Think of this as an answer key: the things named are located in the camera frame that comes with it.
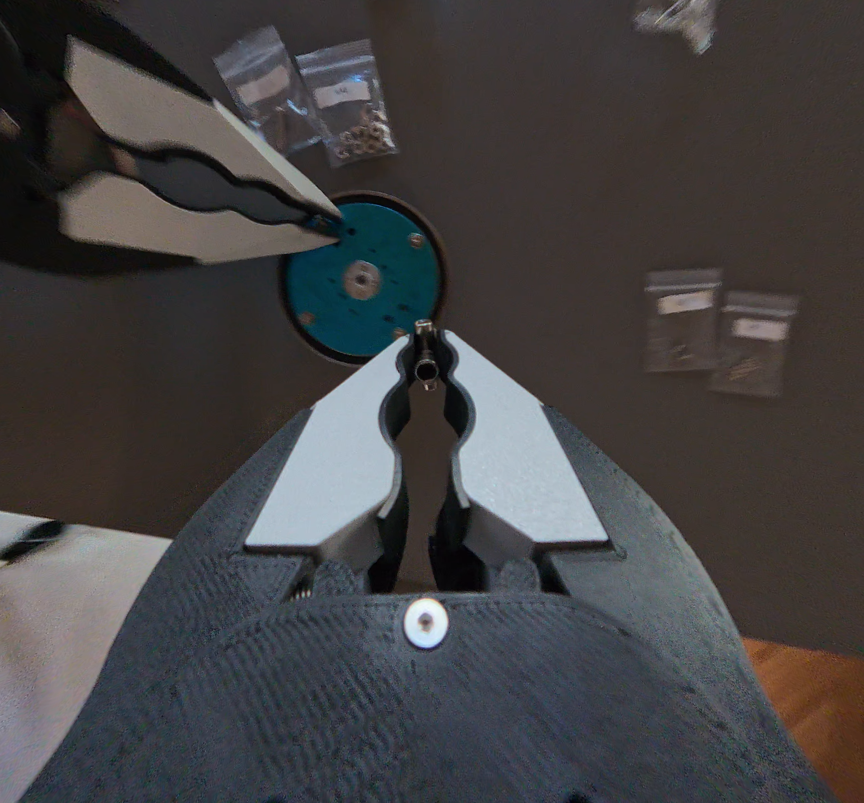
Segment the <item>blue disc with black rim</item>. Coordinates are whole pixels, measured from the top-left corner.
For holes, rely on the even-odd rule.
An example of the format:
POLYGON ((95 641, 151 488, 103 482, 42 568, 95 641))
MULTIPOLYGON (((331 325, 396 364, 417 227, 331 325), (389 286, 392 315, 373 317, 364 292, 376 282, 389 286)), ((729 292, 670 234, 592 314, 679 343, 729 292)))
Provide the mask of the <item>blue disc with black rim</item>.
POLYGON ((431 222, 394 196, 337 194, 338 243, 280 260, 278 285, 294 331, 314 351, 343 365, 363 365, 421 319, 437 321, 448 292, 443 242, 431 222), (411 248, 412 233, 425 235, 411 248), (316 315, 305 329, 297 316, 316 315))

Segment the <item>metal cross socket wrench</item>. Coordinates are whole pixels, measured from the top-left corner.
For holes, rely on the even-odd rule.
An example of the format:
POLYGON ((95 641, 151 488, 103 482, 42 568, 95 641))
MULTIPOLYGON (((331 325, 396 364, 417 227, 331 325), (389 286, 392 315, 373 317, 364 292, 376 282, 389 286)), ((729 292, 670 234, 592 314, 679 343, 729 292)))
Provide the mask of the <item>metal cross socket wrench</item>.
POLYGON ((431 319, 415 323, 414 377, 426 392, 434 392, 440 381, 438 330, 431 319))

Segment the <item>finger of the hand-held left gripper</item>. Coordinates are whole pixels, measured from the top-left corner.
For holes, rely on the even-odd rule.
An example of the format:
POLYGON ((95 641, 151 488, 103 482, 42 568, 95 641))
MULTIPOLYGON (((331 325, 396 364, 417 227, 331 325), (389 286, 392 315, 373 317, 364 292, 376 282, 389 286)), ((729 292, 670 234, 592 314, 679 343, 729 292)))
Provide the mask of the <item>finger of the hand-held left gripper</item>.
POLYGON ((140 182, 97 172, 58 195, 60 231, 79 242, 220 265, 306 253, 338 243, 296 224, 264 224, 232 210, 195 212, 140 182))
POLYGON ((70 37, 67 116, 109 162, 62 191, 64 224, 337 224, 339 209, 216 100, 70 37))

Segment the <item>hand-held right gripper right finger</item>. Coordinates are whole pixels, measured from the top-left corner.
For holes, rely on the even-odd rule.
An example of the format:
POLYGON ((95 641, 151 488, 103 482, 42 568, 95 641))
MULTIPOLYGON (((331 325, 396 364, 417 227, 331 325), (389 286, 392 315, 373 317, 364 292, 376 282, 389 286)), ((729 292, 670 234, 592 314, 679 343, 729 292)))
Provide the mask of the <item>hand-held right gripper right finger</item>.
POLYGON ((441 507, 441 588, 484 589, 511 561, 610 548, 546 405, 449 330, 441 367, 457 437, 441 507))

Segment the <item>person's white t-shirt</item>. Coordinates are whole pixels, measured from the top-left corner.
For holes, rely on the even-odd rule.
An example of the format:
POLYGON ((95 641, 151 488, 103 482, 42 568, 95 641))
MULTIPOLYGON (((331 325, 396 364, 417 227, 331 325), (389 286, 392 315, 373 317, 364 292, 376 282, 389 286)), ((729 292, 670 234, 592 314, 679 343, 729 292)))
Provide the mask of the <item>person's white t-shirt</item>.
POLYGON ((1 800, 17 801, 89 697, 171 540, 84 525, 1 571, 1 800))

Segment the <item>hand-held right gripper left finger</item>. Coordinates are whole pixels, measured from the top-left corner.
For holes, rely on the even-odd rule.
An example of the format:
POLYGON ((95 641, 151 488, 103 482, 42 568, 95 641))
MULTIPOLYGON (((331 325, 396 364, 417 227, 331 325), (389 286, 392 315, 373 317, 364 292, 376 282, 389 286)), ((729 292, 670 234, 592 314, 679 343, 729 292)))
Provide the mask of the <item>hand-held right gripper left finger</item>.
POLYGON ((397 440, 410 419, 412 337, 397 338, 311 408, 243 547, 346 564, 394 591, 409 501, 397 440))

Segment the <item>clear plastic parts bag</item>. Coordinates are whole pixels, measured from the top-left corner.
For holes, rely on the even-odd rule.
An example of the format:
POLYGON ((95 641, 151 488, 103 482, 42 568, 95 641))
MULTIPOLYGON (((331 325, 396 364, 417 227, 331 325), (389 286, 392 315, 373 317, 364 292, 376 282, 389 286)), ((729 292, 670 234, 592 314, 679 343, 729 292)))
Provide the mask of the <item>clear plastic parts bag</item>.
POLYGON ((720 268, 646 274, 646 373, 701 373, 716 368, 722 277, 720 268))
POLYGON ((274 26, 241 37, 212 61, 244 122, 271 148, 289 157, 321 141, 315 104, 274 26))
POLYGON ((369 39, 299 54, 296 63, 331 167, 398 152, 369 39))
POLYGON ((748 290, 726 292, 718 317, 717 359, 710 392, 779 398, 798 296, 748 290))

